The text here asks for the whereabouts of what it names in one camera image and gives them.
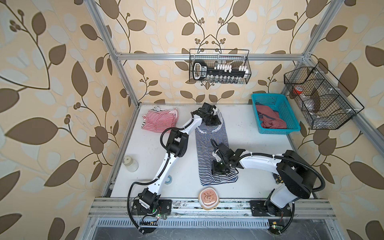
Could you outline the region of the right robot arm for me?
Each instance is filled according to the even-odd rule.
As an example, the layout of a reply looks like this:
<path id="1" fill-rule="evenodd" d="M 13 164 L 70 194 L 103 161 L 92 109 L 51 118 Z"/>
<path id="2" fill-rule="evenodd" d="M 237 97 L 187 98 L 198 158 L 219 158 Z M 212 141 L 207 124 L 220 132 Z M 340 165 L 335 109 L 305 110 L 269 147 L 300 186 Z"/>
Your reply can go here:
<path id="1" fill-rule="evenodd" d="M 284 226 L 273 223 L 269 232 L 282 235 L 290 227 L 295 215 L 295 201 L 309 199 L 312 193 L 326 187 L 323 176 L 308 164 L 295 151 L 287 150 L 281 155 L 252 153 L 245 149 L 231 150 L 224 144 L 211 140 L 213 146 L 212 171 L 214 174 L 229 174 L 232 170 L 257 169 L 278 175 L 282 183 L 273 189 L 264 204 L 260 206 L 262 213 L 269 216 L 284 217 L 284 209 L 290 207 L 291 216 Z"/>

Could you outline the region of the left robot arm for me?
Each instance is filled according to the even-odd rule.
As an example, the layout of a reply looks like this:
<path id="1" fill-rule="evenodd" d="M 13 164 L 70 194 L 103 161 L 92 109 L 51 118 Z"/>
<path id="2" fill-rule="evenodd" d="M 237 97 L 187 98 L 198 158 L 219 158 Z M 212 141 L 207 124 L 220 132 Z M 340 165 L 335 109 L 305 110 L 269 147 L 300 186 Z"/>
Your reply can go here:
<path id="1" fill-rule="evenodd" d="M 191 112 L 190 120 L 182 127 L 170 127 L 161 133 L 160 144 L 166 153 L 158 172 L 150 182 L 133 182 L 128 191 L 127 212 L 139 233 L 145 235 L 148 231 L 136 222 L 130 208 L 131 193 L 134 186 L 145 186 L 143 191 L 137 195 L 140 207 L 145 209 L 145 217 L 153 217 L 156 214 L 160 214 L 159 199 L 162 187 L 165 184 L 165 177 L 172 169 L 174 163 L 187 152 L 190 133 L 201 124 L 218 126 L 221 123 L 218 108 L 215 105 L 203 103 L 200 108 Z"/>

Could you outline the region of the blue white striped tank top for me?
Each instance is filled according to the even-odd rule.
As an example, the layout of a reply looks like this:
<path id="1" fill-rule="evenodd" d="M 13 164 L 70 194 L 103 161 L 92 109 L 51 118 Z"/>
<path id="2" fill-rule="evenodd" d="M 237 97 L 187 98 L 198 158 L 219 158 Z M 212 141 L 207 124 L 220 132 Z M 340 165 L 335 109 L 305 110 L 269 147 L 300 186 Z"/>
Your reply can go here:
<path id="1" fill-rule="evenodd" d="M 214 156 L 215 148 L 211 140 L 214 140 L 218 145 L 224 144 L 226 147 L 229 146 L 223 115 L 221 112 L 218 112 L 217 116 L 221 124 L 206 126 L 206 124 L 202 123 L 195 129 L 199 178 L 202 186 L 229 184 L 235 183 L 238 180 L 238 173 L 233 169 L 225 171 L 224 174 L 213 172 L 214 162 L 217 159 Z"/>

